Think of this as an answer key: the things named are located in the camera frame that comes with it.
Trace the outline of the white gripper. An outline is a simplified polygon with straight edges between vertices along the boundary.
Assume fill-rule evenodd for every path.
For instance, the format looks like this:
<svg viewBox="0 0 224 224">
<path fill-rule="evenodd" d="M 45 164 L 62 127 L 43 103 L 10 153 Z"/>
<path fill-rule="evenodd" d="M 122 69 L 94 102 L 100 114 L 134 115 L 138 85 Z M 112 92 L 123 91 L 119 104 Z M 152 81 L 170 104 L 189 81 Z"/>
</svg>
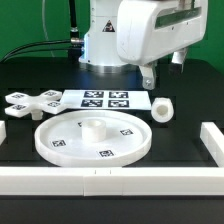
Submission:
<svg viewBox="0 0 224 224">
<path fill-rule="evenodd" d="M 122 61 L 140 66 L 142 86 L 153 90 L 155 64 L 173 53 L 169 73 L 180 75 L 188 53 L 185 48 L 205 34 L 208 0 L 193 0 L 181 8 L 180 0 L 123 0 L 117 17 L 117 52 Z"/>
</svg>

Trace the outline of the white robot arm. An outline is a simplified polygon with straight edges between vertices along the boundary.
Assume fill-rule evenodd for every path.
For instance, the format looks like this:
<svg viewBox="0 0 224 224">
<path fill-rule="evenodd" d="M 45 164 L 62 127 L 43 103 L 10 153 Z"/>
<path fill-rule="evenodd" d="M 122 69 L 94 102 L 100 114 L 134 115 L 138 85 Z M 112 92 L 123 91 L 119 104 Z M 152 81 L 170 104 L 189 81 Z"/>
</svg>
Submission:
<svg viewBox="0 0 224 224">
<path fill-rule="evenodd" d="M 203 39 L 208 0 L 90 0 L 90 28 L 80 65 L 100 73 L 137 67 L 156 85 L 157 60 L 172 56 L 183 70 L 188 47 Z"/>
</svg>

